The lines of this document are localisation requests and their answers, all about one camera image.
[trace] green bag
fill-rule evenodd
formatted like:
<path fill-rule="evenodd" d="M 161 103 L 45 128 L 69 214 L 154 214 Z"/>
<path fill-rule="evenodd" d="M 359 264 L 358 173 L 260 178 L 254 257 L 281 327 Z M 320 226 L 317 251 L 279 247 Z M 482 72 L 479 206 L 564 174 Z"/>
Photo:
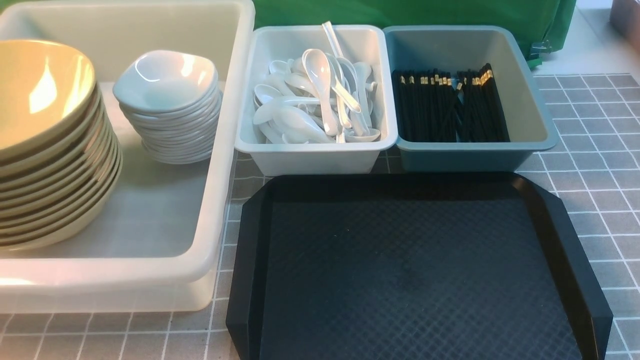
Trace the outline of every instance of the green bag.
<path fill-rule="evenodd" d="M 512 32 L 525 58 L 562 49 L 576 0 L 253 0 L 255 27 L 370 24 L 495 25 Z"/>

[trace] stack of bowls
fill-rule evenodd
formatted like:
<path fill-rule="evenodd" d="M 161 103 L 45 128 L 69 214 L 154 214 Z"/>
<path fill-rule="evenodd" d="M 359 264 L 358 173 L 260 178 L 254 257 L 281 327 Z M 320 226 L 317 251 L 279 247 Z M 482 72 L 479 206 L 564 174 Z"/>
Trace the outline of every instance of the stack of bowls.
<path fill-rule="evenodd" d="M 211 60 L 152 51 L 120 76 L 113 95 L 151 158 L 188 164 L 211 156 L 222 105 Z"/>
<path fill-rule="evenodd" d="M 122 169 L 91 61 L 39 40 L 0 42 L 0 250 L 84 229 Z"/>

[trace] table surface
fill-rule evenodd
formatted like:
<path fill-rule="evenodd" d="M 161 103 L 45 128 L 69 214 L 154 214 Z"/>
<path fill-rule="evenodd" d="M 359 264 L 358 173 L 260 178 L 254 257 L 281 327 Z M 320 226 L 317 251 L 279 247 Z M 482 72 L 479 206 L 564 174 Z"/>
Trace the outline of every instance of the table surface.
<path fill-rule="evenodd" d="M 538 76 L 561 134 L 519 173 L 565 203 L 616 317 L 606 360 L 640 359 L 640 85 L 628 74 Z M 402 172 L 397 149 L 374 173 Z M 196 313 L 0 315 L 0 359 L 237 359 L 225 328 L 242 203 L 268 178 L 238 154 L 214 301 Z"/>

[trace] white storage tub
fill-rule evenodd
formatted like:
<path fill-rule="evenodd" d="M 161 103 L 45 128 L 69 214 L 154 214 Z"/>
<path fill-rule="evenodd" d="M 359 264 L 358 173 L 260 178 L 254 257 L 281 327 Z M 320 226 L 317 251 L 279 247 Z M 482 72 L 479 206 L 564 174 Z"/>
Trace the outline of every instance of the white storage tub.
<path fill-rule="evenodd" d="M 92 60 L 125 161 L 112 198 L 85 231 L 0 255 L 0 313 L 186 311 L 209 303 L 254 18 L 250 0 L 42 1 L 0 15 L 0 40 L 52 40 Z M 154 49 L 209 58 L 227 84 L 209 164 L 152 161 L 120 112 L 113 82 Z"/>
<path fill-rule="evenodd" d="M 253 88 L 264 81 L 269 63 L 299 58 L 309 48 L 330 52 L 331 47 L 320 24 L 260 28 L 254 31 L 251 41 L 236 149 L 251 154 L 264 175 L 367 174 L 380 151 L 396 143 L 396 107 L 385 35 L 381 29 L 368 25 L 335 26 L 335 32 L 345 58 L 353 63 L 371 64 L 370 79 L 378 83 L 371 119 L 381 132 L 380 140 L 342 144 L 266 144 L 260 129 L 253 125 Z"/>

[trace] black chopsticks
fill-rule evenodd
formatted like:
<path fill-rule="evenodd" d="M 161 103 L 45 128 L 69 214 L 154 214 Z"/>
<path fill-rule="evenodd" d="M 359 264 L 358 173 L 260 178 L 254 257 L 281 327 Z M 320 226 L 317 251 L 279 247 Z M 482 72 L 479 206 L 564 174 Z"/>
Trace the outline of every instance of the black chopsticks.
<path fill-rule="evenodd" d="M 394 71 L 401 138 L 410 142 L 508 142 L 491 65 L 455 75 L 438 69 Z"/>

